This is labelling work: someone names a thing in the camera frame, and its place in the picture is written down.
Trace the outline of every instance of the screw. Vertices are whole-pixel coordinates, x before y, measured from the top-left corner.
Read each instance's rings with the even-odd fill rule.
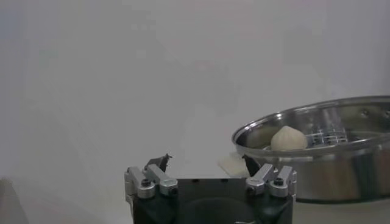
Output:
[[[246,194],[250,197],[253,197],[256,195],[256,190],[253,187],[248,187],[246,189]]]
[[[368,110],[364,109],[364,110],[361,112],[361,115],[362,115],[363,117],[368,117],[368,115],[369,115]]]
[[[172,188],[172,189],[169,190],[169,195],[170,196],[176,196],[178,192],[179,191],[177,190],[177,188]]]
[[[149,179],[143,179],[141,181],[141,186],[142,187],[149,187],[152,184],[152,182]]]
[[[277,177],[275,180],[274,180],[274,184],[276,186],[282,186],[284,183],[283,179],[281,179],[280,177]]]

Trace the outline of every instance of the white wall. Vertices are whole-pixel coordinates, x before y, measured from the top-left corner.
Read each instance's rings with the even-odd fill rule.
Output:
[[[390,94],[389,22],[387,0],[2,0],[2,223],[130,223],[127,166],[224,177],[243,123]]]

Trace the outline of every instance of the steamed bun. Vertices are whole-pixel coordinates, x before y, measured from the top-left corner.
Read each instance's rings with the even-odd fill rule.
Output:
[[[289,126],[282,127],[271,139],[271,150],[305,149],[307,147],[306,136]]]

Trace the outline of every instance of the stainless steel pot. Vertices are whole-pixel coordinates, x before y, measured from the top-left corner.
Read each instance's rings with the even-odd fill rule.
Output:
[[[285,125],[302,131],[309,149],[275,152]],[[238,129],[240,154],[260,164],[293,166],[297,201],[353,203],[390,196],[390,96],[332,100],[275,113]]]

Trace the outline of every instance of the bolt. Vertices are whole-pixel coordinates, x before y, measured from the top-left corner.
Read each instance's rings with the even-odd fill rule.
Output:
[[[149,179],[143,179],[141,181],[141,186],[142,187],[149,187],[152,184],[152,182]]]
[[[282,186],[284,183],[283,179],[281,179],[280,177],[277,177],[275,180],[274,180],[274,184],[276,186]]]
[[[256,195],[256,190],[253,187],[248,187],[246,189],[246,194],[250,197],[253,197]]]

